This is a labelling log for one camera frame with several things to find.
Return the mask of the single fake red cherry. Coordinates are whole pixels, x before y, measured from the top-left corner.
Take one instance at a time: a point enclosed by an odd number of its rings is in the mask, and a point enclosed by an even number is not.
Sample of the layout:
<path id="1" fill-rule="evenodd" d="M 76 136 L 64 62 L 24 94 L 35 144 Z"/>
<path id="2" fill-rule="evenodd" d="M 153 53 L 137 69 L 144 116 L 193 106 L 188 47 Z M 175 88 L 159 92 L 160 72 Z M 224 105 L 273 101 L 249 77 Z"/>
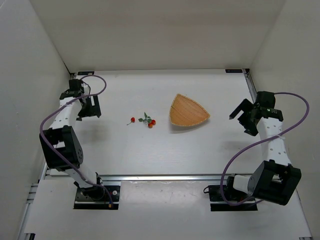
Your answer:
<path id="1" fill-rule="evenodd" d="M 130 124 L 132 124 L 132 123 L 135 123 L 135 122 L 136 122 L 136 118 L 135 118 L 135 117 L 132 117 L 132 118 L 130 119 L 130 123 L 128 123 L 127 126 L 130 125 Z"/>

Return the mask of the fake cherry sprig with leaves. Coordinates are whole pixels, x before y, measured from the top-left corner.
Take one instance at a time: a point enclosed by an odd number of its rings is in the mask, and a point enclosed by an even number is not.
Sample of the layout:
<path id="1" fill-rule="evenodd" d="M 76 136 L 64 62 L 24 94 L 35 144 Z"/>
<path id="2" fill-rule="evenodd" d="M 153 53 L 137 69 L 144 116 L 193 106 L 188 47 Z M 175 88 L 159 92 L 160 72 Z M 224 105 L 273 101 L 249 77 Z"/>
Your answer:
<path id="1" fill-rule="evenodd" d="M 152 119 L 146 112 L 143 113 L 143 117 L 139 118 L 140 123 L 145 124 L 149 129 L 152 129 L 156 125 L 156 120 Z"/>

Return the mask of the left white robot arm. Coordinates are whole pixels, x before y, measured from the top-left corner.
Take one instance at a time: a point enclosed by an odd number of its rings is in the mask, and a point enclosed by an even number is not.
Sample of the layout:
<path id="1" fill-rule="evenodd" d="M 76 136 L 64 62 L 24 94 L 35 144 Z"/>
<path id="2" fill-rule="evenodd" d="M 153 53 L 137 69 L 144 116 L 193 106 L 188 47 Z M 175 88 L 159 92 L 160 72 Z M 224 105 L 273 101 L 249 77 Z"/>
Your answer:
<path id="1" fill-rule="evenodd" d="M 74 185 L 85 196 L 103 196 L 102 179 L 85 164 L 81 144 L 74 131 L 76 121 L 86 117 L 100 117 L 101 109 L 97 96 L 77 99 L 63 93 L 58 112 L 47 130 L 40 126 L 40 143 L 49 169 L 65 173 L 74 180 Z"/>

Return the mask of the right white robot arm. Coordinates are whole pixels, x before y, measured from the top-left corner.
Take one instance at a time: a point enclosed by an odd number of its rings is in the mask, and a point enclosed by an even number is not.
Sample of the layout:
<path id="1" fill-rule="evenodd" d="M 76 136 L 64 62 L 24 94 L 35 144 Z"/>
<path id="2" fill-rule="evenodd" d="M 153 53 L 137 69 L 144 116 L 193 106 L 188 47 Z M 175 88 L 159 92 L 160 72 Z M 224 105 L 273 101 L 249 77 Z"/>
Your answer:
<path id="1" fill-rule="evenodd" d="M 221 187 L 222 199 L 231 206 L 238 206 L 256 198 L 285 206 L 293 195 L 302 173 L 293 167 L 287 155 L 283 135 L 283 114 L 275 109 L 276 98 L 264 92 L 254 103 L 244 99 L 230 114 L 238 118 L 245 133 L 260 141 L 240 150 L 236 155 L 260 145 L 262 163 L 251 176 L 235 174 L 227 178 L 226 187 Z"/>

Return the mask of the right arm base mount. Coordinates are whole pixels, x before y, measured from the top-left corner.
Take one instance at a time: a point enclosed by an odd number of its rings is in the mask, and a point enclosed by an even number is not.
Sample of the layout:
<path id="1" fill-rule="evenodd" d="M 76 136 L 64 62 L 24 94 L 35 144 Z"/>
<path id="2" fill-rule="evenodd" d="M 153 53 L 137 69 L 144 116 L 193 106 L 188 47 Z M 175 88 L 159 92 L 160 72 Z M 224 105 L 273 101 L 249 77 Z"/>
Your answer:
<path id="1" fill-rule="evenodd" d="M 226 185 L 223 185 L 223 191 L 226 200 L 232 203 L 241 202 L 248 197 L 246 193 Z M 254 212 L 258 210 L 254 197 L 241 205 L 231 206 L 227 204 L 222 198 L 219 185 L 208 185 L 203 189 L 203 193 L 209 196 L 211 212 Z"/>

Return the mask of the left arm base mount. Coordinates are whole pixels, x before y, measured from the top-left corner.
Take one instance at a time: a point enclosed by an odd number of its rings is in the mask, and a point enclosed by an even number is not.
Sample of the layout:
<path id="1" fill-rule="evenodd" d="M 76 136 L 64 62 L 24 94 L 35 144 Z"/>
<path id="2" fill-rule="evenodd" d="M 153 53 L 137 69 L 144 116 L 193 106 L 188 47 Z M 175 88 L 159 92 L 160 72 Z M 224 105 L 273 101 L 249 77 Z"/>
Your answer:
<path id="1" fill-rule="evenodd" d="M 73 208 L 75 210 L 118 210 L 121 186 L 104 185 L 101 187 L 80 188 L 79 184 L 73 183 L 77 189 Z"/>

